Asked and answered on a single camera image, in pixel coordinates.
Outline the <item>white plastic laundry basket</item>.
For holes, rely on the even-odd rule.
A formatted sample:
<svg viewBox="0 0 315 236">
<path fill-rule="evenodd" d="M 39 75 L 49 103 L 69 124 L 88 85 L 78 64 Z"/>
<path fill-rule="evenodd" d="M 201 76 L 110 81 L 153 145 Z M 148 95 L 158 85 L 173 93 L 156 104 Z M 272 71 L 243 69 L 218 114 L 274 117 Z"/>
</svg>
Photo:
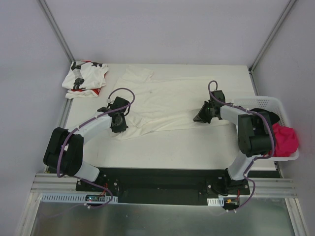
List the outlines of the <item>white plastic laundry basket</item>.
<svg viewBox="0 0 315 236">
<path fill-rule="evenodd" d="M 277 98 L 268 96 L 245 96 L 235 98 L 234 104 L 236 106 L 241 106 L 249 110 L 254 108 L 260 108 L 272 112 L 280 118 L 280 120 L 278 121 L 278 124 L 280 126 L 291 127 L 290 121 L 283 107 L 283 104 Z"/>
</svg>

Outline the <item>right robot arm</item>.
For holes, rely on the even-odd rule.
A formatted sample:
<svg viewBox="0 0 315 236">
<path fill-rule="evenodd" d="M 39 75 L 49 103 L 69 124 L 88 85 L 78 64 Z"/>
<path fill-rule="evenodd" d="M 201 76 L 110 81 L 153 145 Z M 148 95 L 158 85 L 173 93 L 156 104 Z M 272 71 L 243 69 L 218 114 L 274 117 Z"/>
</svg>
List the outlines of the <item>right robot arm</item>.
<svg viewBox="0 0 315 236">
<path fill-rule="evenodd" d="M 194 122 L 210 123 L 213 118 L 227 120 L 237 126 L 239 153 L 227 168 L 228 178 L 221 183 L 222 190 L 233 194 L 239 188 L 238 180 L 245 179 L 254 161 L 263 159 L 275 150 L 272 125 L 278 115 L 265 109 L 251 110 L 225 102 L 221 90 L 209 92 L 210 99 L 193 118 Z"/>
</svg>

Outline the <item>red white folded shirt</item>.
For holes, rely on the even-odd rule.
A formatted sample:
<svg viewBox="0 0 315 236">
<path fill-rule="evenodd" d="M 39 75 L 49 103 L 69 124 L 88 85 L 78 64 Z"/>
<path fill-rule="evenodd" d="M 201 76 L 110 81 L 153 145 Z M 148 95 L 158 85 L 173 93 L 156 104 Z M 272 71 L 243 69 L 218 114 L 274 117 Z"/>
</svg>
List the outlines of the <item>red white folded shirt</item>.
<svg viewBox="0 0 315 236">
<path fill-rule="evenodd" d="M 101 88 L 96 89 L 69 89 L 65 95 L 66 99 L 74 99 L 77 97 L 96 98 L 99 96 Z"/>
</svg>

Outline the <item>left aluminium frame post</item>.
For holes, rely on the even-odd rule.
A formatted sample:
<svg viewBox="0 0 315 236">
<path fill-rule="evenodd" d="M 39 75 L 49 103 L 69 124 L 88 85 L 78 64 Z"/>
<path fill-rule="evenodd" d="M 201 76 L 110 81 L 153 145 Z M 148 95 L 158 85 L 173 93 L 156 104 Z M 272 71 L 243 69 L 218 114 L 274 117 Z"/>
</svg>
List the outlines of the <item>left aluminium frame post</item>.
<svg viewBox="0 0 315 236">
<path fill-rule="evenodd" d="M 59 42 L 63 52 L 66 55 L 66 58 L 70 63 L 75 61 L 75 58 L 73 56 L 73 53 L 71 52 L 68 43 L 66 42 L 66 39 L 63 36 L 63 33 L 47 3 L 46 0 L 37 0 L 38 5 L 40 6 L 42 12 L 44 13 L 57 41 Z"/>
</svg>

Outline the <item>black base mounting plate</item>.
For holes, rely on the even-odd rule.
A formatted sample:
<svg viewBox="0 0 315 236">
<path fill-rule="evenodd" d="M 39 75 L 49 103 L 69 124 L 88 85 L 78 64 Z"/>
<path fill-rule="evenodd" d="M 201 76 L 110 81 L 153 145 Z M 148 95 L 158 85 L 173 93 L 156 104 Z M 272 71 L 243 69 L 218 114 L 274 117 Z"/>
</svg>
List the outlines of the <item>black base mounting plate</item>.
<svg viewBox="0 0 315 236">
<path fill-rule="evenodd" d="M 250 194 L 248 181 L 232 180 L 226 170 L 101 168 L 96 186 L 80 181 L 76 191 L 107 187 L 119 203 L 205 206 L 208 199 Z"/>
</svg>

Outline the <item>aluminium frame post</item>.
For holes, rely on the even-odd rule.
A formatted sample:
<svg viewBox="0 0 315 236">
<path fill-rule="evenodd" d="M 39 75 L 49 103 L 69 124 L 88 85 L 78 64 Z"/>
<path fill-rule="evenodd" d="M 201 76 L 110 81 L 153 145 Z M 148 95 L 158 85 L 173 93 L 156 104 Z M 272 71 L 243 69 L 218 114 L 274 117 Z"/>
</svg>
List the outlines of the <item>aluminium frame post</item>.
<svg viewBox="0 0 315 236">
<path fill-rule="evenodd" d="M 260 50 L 259 50 L 257 56 L 255 57 L 253 63 L 249 67 L 249 74 L 250 75 L 254 72 L 254 70 L 258 66 L 260 60 L 262 59 L 262 57 L 266 53 L 267 49 L 269 48 L 269 46 L 271 45 L 272 41 L 274 40 L 276 34 L 280 30 L 281 26 L 284 24 L 286 18 L 288 17 L 289 13 L 292 11 L 293 7 L 295 6 L 295 4 L 297 2 L 298 2 L 297 0 L 288 0 L 287 1 L 284 9 L 282 10 L 280 16 L 278 17 L 278 19 L 276 20 L 274 26 L 272 27 L 271 31 L 269 32 L 266 40 L 264 41 L 262 47 L 260 48 Z"/>
<path fill-rule="evenodd" d="M 37 0 L 38 5 L 40 6 L 42 12 L 44 13 L 57 41 L 59 42 L 63 52 L 66 55 L 66 58 L 70 63 L 75 61 L 75 58 L 73 56 L 73 53 L 71 52 L 68 43 L 66 42 L 66 39 L 63 36 L 63 33 L 47 3 L 46 0 Z"/>
</svg>

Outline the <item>pink garment in basket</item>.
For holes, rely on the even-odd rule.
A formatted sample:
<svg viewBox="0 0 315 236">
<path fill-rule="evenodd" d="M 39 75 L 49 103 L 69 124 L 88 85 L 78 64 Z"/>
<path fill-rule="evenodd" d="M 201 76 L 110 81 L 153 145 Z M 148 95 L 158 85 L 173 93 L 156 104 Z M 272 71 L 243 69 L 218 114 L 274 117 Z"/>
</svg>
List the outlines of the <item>pink garment in basket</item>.
<svg viewBox="0 0 315 236">
<path fill-rule="evenodd" d="M 295 130 L 291 127 L 272 125 L 275 135 L 275 151 L 273 157 L 290 157 L 299 148 L 299 141 Z"/>
</svg>

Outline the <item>right aluminium frame post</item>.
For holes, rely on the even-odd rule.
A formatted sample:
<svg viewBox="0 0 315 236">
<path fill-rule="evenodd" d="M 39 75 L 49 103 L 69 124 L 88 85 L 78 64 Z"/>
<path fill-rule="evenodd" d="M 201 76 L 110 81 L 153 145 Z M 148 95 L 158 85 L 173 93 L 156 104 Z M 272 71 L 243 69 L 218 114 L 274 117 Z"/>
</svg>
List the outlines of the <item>right aluminium frame post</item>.
<svg viewBox="0 0 315 236">
<path fill-rule="evenodd" d="M 254 72 L 254 70 L 258 66 L 260 60 L 262 59 L 262 57 L 266 53 L 267 49 L 269 48 L 269 46 L 271 45 L 272 41 L 274 40 L 276 34 L 280 30 L 281 26 L 284 24 L 286 18 L 288 17 L 289 13 L 292 11 L 293 7 L 295 6 L 295 4 L 297 2 L 298 2 L 297 0 L 288 0 L 287 1 L 284 9 L 282 10 L 280 16 L 278 17 L 278 19 L 276 20 L 274 26 L 272 27 L 271 31 L 269 32 L 266 40 L 264 41 L 262 47 L 260 48 L 260 50 L 259 50 L 257 56 L 255 57 L 253 63 L 249 67 L 249 74 L 250 75 Z"/>
</svg>

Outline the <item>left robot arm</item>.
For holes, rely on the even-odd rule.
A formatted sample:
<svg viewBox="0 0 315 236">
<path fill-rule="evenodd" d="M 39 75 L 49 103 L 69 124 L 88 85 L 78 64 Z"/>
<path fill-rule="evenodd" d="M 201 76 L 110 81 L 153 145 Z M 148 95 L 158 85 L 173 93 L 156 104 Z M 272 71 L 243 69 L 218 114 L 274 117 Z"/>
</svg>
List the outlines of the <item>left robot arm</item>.
<svg viewBox="0 0 315 236">
<path fill-rule="evenodd" d="M 98 109 L 93 117 L 75 128 L 55 128 L 44 154 L 44 164 L 59 171 L 59 175 L 87 180 L 87 186 L 93 191 L 101 190 L 103 174 L 99 168 L 83 161 L 84 144 L 107 129 L 113 133 L 125 132 L 128 129 L 125 119 L 128 105 L 127 100 L 116 97 L 107 107 Z"/>
</svg>

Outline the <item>cream white t shirt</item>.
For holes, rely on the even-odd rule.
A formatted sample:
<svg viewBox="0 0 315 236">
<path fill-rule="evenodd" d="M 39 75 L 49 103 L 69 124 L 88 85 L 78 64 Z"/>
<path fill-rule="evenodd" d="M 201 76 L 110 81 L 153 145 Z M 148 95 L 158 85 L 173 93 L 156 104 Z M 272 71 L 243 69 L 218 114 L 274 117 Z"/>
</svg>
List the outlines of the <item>cream white t shirt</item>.
<svg viewBox="0 0 315 236">
<path fill-rule="evenodd" d="M 208 83 L 215 77 L 207 70 L 187 69 L 161 71 L 128 65 L 106 76 L 117 96 L 132 101 L 126 117 L 128 129 L 112 134 L 118 141 L 135 139 L 149 133 L 229 125 L 214 118 L 210 123 L 194 122 L 193 118 L 209 99 Z"/>
</svg>

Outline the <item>white black patterned folded shirt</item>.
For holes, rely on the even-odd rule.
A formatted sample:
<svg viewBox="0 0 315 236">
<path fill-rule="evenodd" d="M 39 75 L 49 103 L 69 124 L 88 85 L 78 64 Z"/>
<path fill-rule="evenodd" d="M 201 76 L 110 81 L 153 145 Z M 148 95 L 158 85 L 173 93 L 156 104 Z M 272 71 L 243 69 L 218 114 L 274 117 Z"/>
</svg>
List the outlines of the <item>white black patterned folded shirt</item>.
<svg viewBox="0 0 315 236">
<path fill-rule="evenodd" d="M 62 87 L 73 90 L 99 89 L 106 85 L 107 64 L 93 61 L 74 61 Z"/>
</svg>

